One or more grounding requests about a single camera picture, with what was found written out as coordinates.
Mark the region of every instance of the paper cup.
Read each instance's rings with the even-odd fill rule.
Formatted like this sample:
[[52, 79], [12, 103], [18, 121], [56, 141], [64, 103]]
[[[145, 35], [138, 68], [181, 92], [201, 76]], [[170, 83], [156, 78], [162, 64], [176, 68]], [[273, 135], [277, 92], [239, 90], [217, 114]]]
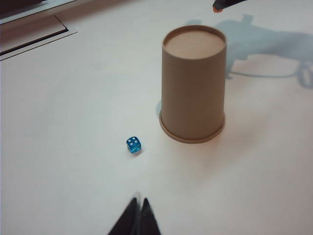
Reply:
[[225, 124], [226, 37], [204, 25], [171, 31], [162, 44], [160, 124], [171, 138], [202, 143]]

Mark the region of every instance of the brown paper cup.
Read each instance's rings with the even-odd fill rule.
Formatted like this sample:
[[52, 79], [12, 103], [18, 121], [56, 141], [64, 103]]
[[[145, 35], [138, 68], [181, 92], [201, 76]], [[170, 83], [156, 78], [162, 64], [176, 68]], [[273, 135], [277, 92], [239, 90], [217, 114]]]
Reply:
[[162, 44], [160, 124], [171, 138], [202, 143], [223, 129], [226, 37], [189, 25], [171, 31]]

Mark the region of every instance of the die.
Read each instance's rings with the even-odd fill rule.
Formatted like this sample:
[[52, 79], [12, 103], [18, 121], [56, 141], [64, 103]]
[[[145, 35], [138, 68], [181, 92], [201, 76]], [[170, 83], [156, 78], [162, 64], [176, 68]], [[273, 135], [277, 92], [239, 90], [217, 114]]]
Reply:
[[130, 137], [126, 140], [126, 144], [128, 146], [128, 150], [131, 153], [136, 153], [141, 149], [141, 143], [136, 136]]

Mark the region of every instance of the white table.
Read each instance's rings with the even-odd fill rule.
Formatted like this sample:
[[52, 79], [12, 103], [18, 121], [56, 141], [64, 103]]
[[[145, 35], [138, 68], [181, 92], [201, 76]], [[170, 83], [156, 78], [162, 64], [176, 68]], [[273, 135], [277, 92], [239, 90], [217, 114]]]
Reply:
[[[1, 234], [103, 235], [136, 191], [164, 235], [313, 234], [313, 2], [211, 5], [94, 1], [1, 62]], [[161, 41], [187, 23], [229, 39], [226, 127], [203, 144], [157, 116]]]

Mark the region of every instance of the black object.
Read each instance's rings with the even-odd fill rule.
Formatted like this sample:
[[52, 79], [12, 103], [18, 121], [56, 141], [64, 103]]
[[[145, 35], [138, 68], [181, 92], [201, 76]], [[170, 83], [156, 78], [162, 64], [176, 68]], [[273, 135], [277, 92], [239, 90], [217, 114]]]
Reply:
[[140, 203], [133, 198], [108, 235], [161, 235], [147, 198]]
[[108, 235], [135, 235], [138, 228], [140, 205], [134, 197]]
[[140, 235], [161, 235], [156, 218], [147, 198], [143, 201], [139, 227]]
[[215, 2], [213, 3], [213, 7], [217, 10], [222, 10], [229, 6], [238, 4], [242, 1], [246, 1], [246, 0], [215, 0]]
[[44, 0], [0, 0], [0, 15], [38, 4]]

